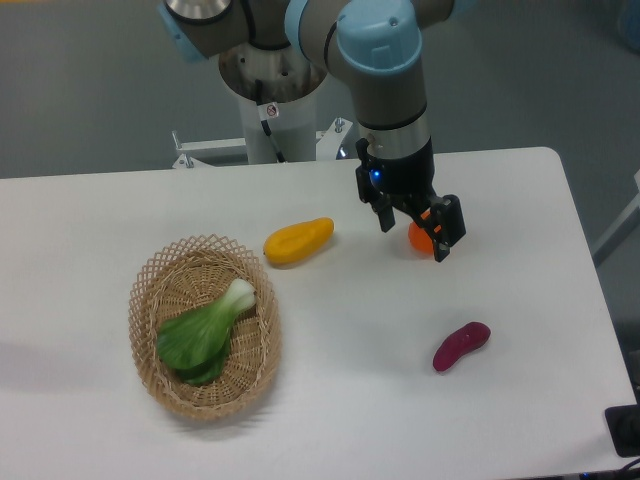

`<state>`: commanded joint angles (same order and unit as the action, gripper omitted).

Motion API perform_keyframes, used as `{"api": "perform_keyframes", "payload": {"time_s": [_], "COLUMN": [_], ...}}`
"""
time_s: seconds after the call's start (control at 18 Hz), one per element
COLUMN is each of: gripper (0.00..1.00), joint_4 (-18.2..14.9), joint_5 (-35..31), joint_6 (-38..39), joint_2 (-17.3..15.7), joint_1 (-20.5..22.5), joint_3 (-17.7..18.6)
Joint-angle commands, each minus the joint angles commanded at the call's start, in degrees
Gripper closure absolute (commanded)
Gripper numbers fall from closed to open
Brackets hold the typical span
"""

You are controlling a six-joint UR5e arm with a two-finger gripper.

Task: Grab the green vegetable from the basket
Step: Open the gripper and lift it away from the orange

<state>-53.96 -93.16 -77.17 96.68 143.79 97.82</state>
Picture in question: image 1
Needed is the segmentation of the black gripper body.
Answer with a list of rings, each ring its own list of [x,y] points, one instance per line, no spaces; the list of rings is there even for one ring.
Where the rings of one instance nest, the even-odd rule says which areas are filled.
[[[356,168],[358,195],[379,216],[396,208],[408,215],[422,215],[437,196],[432,141],[402,158],[383,159],[368,152],[370,142],[356,142],[360,165]]]

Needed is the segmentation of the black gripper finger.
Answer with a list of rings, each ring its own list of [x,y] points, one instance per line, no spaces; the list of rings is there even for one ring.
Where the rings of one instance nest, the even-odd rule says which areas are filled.
[[[451,248],[466,235],[461,203],[456,195],[445,195],[431,205],[422,228],[431,240],[434,259],[442,262]]]
[[[377,215],[382,232],[388,232],[395,226],[395,216],[391,199],[382,195],[371,204],[373,212]]]

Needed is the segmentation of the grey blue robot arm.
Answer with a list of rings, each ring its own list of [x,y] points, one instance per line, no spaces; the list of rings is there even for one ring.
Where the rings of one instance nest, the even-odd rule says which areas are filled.
[[[286,105],[328,77],[349,90],[360,130],[359,197],[383,231],[408,215],[445,259],[465,235],[460,201],[439,195],[421,64],[422,32],[457,1],[163,1],[159,15],[182,56],[216,58],[227,87],[255,112],[272,162]]]

